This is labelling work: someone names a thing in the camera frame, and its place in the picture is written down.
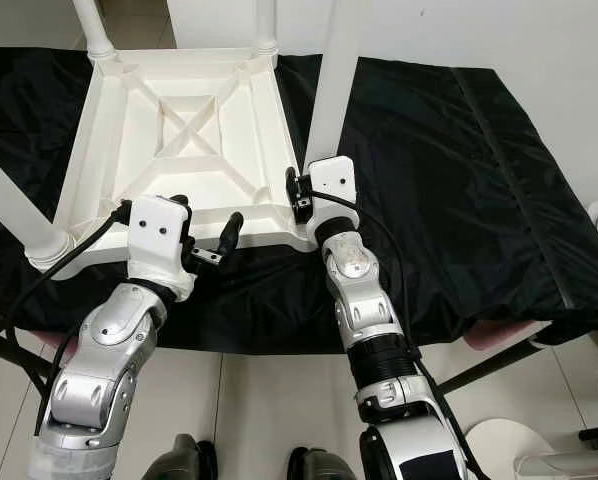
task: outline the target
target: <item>white wall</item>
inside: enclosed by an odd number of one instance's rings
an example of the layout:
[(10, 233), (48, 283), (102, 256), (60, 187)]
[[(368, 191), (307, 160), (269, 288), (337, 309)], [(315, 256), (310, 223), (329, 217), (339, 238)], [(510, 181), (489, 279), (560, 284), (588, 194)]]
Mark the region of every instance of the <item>white wall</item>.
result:
[(74, 48), (80, 36), (70, 0), (0, 0), (0, 47)]
[[(252, 43), (254, 0), (168, 0), (180, 48)], [(330, 2), (278, 0), (281, 52), (321, 51)], [(495, 68), (582, 203), (598, 199), (598, 0), (374, 0), (362, 55)]]

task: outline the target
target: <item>silver robotic arm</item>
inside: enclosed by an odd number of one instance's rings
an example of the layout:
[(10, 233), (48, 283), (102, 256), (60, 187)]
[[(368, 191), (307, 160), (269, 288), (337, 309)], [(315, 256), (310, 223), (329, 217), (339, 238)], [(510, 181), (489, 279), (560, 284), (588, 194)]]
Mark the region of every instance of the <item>silver robotic arm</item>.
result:
[(379, 283), (379, 262), (356, 231), (357, 213), (315, 195), (355, 202), (352, 161), (312, 162), (307, 175), (286, 178), (298, 222), (321, 248), (335, 315), (369, 424), (360, 449), (368, 480), (465, 480), (462, 450), (428, 381), (409, 354), (392, 302)]
[(168, 308), (188, 298), (206, 265), (235, 247), (233, 214), (217, 252), (194, 248), (185, 197), (141, 196), (128, 229), (128, 279), (84, 320), (75, 355), (56, 378), (28, 475), (33, 480), (111, 477), (137, 376), (154, 352)]

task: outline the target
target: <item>black cloth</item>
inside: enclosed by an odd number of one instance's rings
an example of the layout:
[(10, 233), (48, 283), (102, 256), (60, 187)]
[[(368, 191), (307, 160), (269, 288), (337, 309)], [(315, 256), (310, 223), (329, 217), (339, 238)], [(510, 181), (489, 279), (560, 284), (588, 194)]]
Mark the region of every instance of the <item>black cloth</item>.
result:
[[(276, 70), (299, 163), (319, 65), (318, 56), (281, 56)], [(48, 218), (91, 72), (83, 52), (0, 49), (0, 166)], [(453, 341), (480, 318), (554, 320), (544, 340), (555, 342), (598, 329), (598, 234), (492, 70), (361, 59), (339, 153), (355, 162), (359, 204), (402, 248), (418, 343)], [(402, 311), (390, 244), (364, 219), (360, 232)], [(0, 325), (37, 275), (0, 226)], [(98, 265), (50, 282), (18, 325), (65, 331), (124, 276), (123, 264)], [(173, 308), (159, 343), (252, 354), (341, 351), (319, 254), (237, 251)]]

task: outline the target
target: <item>tiled floor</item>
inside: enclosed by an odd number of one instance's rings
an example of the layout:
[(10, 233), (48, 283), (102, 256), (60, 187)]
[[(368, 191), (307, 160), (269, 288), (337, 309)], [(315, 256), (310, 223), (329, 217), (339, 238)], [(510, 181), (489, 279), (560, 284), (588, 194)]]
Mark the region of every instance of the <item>tiled floor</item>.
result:
[[(113, 44), (175, 48), (165, 5), (165, 0), (104, 1)], [(41, 351), (36, 339), (22, 337), (27, 348)], [(51, 353), (44, 349), (45, 356)], [(475, 352), (462, 340), (424, 349), (439, 381), (494, 353)], [(363, 425), (354, 390), (341, 355), (247, 357), (158, 349), (140, 375), (114, 478), (140, 478), (180, 432), (216, 442), (224, 479), (281, 480), (297, 445), (338, 453), (361, 478), (357, 439)], [(543, 350), (448, 399), (466, 430), (505, 417), (536, 429), (557, 449), (581, 449), (577, 431), (598, 426), (598, 345), (583, 337)], [(38, 401), (23, 372), (0, 360), (0, 480), (25, 479)]]

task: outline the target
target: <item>robotic arm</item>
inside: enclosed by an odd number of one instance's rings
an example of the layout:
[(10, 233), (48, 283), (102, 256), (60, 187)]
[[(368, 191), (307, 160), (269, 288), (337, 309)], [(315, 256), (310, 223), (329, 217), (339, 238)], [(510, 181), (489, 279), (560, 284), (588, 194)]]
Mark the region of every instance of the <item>robotic arm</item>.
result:
[(341, 340), (358, 391), (359, 446), (368, 480), (467, 479), (462, 450), (426, 378), (417, 372), (379, 262), (356, 231), (357, 213), (319, 198), (356, 200), (347, 157), (312, 162), (307, 175), (289, 170), (286, 189), (298, 222), (321, 248)]
[(128, 279), (84, 320), (75, 355), (56, 378), (28, 475), (110, 478), (137, 376), (157, 345), (174, 302), (188, 298), (203, 265), (237, 245), (241, 214), (231, 216), (217, 252), (194, 247), (187, 199), (141, 196), (132, 204)]

